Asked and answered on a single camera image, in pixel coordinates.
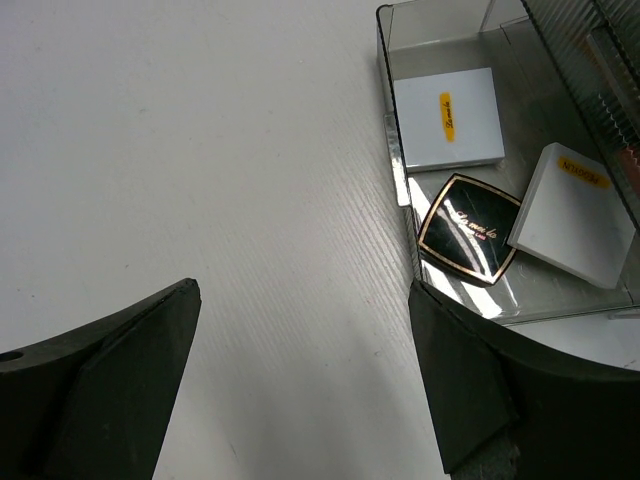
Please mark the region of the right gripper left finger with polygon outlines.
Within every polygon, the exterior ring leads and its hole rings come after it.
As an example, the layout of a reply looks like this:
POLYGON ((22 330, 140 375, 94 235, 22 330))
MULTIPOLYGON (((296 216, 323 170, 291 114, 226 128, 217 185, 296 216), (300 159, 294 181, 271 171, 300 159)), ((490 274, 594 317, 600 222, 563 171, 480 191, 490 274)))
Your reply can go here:
POLYGON ((186 278, 2 353, 2 478, 152 478, 200 309, 186 278))

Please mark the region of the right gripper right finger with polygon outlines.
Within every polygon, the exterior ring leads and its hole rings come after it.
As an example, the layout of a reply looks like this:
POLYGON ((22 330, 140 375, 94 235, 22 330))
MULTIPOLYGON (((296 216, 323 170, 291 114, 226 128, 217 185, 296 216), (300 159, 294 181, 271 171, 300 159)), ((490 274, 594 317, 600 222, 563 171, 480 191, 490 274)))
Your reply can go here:
POLYGON ((454 479, 635 479, 639 375, 573 356, 411 284, 411 330, 454 479))

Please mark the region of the black gold compact case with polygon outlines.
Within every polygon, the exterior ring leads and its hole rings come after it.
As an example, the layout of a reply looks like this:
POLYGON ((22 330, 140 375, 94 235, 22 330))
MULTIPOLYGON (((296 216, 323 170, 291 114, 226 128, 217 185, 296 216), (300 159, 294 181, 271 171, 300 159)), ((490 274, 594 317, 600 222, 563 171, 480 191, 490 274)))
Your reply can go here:
POLYGON ((417 235, 420 254, 467 282, 493 286, 510 266, 508 245, 521 201, 456 173, 432 202, 417 235))

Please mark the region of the red lip gloss tube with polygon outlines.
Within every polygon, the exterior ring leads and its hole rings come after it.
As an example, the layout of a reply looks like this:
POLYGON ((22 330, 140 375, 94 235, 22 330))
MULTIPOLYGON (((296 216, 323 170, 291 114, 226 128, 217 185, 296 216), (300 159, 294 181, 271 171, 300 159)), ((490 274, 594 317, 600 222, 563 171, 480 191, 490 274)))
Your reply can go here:
POLYGON ((640 166, 639 154, 633 148, 625 148, 618 152, 620 168, 624 173, 626 182, 634 191, 636 196, 640 193, 640 166))

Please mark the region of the clear acrylic drawer organizer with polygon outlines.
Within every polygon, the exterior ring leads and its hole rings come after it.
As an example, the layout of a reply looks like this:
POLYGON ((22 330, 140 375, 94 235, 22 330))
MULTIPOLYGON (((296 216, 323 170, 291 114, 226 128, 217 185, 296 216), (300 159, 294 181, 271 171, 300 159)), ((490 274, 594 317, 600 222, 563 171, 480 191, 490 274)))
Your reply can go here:
POLYGON ((404 211, 415 281, 501 323, 639 311, 639 196, 618 152, 639 154, 639 5, 635 1, 410 1, 376 13, 385 130, 404 211), (471 69, 492 70, 505 157, 497 163, 411 173, 393 84, 471 69), (422 256, 417 235, 447 180, 459 173, 522 203, 545 146, 560 143, 607 170, 635 226, 614 289, 596 287, 516 249, 493 286, 470 283, 422 256))

